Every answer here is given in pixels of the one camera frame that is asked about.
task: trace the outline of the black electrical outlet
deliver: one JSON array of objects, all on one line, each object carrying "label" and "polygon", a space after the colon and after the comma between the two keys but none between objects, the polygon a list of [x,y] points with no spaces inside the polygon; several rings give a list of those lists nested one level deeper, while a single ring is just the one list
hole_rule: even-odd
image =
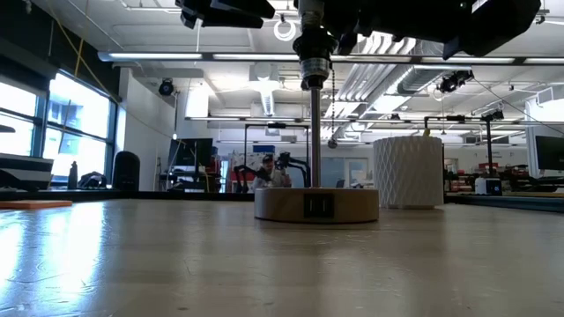
[{"label": "black electrical outlet", "polygon": [[303,217],[334,218],[334,202],[333,194],[304,194]]}]

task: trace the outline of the white cylindrical vase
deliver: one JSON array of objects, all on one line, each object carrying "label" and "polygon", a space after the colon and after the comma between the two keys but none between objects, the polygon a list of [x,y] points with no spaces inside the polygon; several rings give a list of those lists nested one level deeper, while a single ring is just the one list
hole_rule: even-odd
[{"label": "white cylindrical vase", "polygon": [[380,206],[432,209],[443,204],[440,138],[397,136],[377,140],[374,161]]}]

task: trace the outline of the black chair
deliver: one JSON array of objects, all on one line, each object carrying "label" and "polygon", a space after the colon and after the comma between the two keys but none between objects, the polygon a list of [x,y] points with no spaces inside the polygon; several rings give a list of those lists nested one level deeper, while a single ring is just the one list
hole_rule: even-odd
[{"label": "black chair", "polygon": [[128,151],[115,155],[112,188],[123,191],[139,191],[139,157]]}]

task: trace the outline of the man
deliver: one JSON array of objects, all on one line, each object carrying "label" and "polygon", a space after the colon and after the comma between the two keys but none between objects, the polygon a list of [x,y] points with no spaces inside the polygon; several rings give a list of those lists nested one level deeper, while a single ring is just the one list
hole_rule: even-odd
[{"label": "man", "polygon": [[267,154],[263,158],[263,166],[258,170],[258,174],[266,174],[271,177],[270,181],[265,181],[260,177],[255,177],[253,181],[253,190],[257,188],[290,188],[292,186],[292,180],[290,175],[286,173],[285,170],[277,170],[274,168],[274,158],[271,154]]}]

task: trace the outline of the computer screen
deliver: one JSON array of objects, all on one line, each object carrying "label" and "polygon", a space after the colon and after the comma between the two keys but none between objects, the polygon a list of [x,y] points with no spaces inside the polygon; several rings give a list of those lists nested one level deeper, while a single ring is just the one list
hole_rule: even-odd
[{"label": "computer screen", "polygon": [[564,137],[536,136],[538,169],[564,171]]},{"label": "computer screen", "polygon": [[196,163],[194,156],[196,154],[198,164],[208,166],[212,160],[212,145],[211,138],[170,140],[168,165],[193,166]]}]

